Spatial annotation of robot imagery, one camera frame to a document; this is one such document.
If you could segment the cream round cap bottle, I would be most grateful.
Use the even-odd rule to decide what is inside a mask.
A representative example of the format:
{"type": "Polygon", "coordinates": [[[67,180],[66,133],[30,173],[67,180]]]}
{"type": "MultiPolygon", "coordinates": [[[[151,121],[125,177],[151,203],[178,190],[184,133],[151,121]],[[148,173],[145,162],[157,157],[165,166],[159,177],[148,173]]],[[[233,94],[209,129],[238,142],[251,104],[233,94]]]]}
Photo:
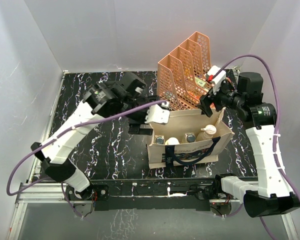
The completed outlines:
{"type": "Polygon", "coordinates": [[[179,145],[180,142],[176,137],[170,137],[165,141],[165,145],[179,145]]]}

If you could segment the large clear square bottle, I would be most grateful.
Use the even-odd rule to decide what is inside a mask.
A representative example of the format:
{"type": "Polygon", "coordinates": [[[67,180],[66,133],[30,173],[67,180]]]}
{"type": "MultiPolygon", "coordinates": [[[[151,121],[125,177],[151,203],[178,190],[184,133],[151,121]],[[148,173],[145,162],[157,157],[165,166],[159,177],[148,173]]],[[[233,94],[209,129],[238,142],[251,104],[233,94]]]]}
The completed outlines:
{"type": "Polygon", "coordinates": [[[196,135],[193,132],[186,132],[183,135],[183,138],[182,138],[183,144],[194,143],[195,141],[196,141],[196,135]]]}

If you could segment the beige pump bottle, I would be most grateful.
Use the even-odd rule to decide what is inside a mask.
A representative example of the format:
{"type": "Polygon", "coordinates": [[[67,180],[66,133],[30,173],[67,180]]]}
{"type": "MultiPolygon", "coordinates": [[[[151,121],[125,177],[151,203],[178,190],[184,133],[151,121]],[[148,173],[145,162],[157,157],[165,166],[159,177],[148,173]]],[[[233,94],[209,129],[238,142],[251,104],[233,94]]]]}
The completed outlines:
{"type": "Polygon", "coordinates": [[[199,142],[212,139],[216,133],[217,128],[212,124],[208,124],[204,128],[200,129],[200,133],[197,135],[196,141],[199,142]]]}

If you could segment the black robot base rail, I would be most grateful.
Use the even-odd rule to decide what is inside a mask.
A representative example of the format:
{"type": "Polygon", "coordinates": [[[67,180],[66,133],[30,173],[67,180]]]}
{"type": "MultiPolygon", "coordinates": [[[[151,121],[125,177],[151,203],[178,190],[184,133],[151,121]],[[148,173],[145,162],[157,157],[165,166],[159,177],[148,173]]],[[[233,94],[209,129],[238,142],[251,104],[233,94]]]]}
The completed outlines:
{"type": "Polygon", "coordinates": [[[209,211],[211,207],[237,203],[234,197],[213,193],[212,178],[148,178],[94,180],[92,192],[80,198],[73,187],[66,196],[76,206],[90,204],[93,211],[192,209],[209,211]]]}

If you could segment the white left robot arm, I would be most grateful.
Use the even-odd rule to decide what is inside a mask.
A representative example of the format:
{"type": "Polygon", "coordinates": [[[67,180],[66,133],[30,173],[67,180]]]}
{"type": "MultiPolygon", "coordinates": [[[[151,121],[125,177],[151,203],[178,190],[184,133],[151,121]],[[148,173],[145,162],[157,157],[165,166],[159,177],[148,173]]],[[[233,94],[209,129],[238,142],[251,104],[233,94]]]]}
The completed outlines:
{"type": "Polygon", "coordinates": [[[158,101],[156,95],[145,96],[144,80],[132,72],[123,74],[121,80],[100,82],[83,96],[76,110],[46,141],[34,142],[31,150],[41,162],[41,168],[54,181],[73,187],[83,200],[93,195],[91,181],[69,159],[69,154],[93,130],[99,121],[125,111],[158,101]]]}

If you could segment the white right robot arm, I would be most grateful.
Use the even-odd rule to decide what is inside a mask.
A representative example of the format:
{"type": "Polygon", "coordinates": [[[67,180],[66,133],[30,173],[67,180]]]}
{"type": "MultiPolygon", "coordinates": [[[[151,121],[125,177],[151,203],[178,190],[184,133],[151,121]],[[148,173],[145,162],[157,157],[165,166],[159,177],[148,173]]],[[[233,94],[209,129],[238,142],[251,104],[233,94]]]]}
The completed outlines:
{"type": "Polygon", "coordinates": [[[273,140],[277,120],[275,107],[263,102],[263,78],[256,72],[243,72],[237,87],[226,79],[226,73],[207,74],[212,85],[207,94],[199,99],[198,108],[211,117],[223,108],[235,110],[242,121],[252,146],[257,169],[258,185],[250,185],[236,176],[222,176],[213,185],[213,194],[223,199],[227,195],[240,200],[247,214],[252,217],[281,215],[300,208],[300,201],[280,171],[274,158],[273,140]]]}

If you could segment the small clear square bottle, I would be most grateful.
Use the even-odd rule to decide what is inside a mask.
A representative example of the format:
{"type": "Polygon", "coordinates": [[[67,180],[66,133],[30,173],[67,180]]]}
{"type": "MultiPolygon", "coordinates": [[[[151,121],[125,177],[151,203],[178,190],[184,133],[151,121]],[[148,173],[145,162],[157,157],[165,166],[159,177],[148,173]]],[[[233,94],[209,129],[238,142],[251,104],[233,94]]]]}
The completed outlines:
{"type": "Polygon", "coordinates": [[[163,135],[156,135],[154,142],[156,144],[164,145],[165,144],[165,137],[163,135]]]}

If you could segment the cream canvas tote bag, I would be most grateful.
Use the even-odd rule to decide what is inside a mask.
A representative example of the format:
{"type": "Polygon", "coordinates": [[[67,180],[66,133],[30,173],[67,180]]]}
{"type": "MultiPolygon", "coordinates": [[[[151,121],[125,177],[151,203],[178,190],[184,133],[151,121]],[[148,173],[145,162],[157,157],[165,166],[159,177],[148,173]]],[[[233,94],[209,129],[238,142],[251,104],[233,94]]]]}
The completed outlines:
{"type": "Polygon", "coordinates": [[[172,111],[168,123],[161,125],[151,123],[152,136],[147,139],[148,165],[150,169],[164,168],[168,165],[181,166],[203,164],[218,161],[218,155],[224,150],[233,137],[232,130],[223,122],[225,109],[212,110],[212,116],[202,114],[200,109],[172,111]],[[216,133],[211,139],[202,139],[194,142],[184,142],[186,135],[194,134],[197,137],[203,134],[208,125],[216,127],[216,133]],[[163,137],[166,142],[176,138],[178,144],[171,144],[175,159],[168,152],[168,145],[156,143],[156,138],[163,137]]]}

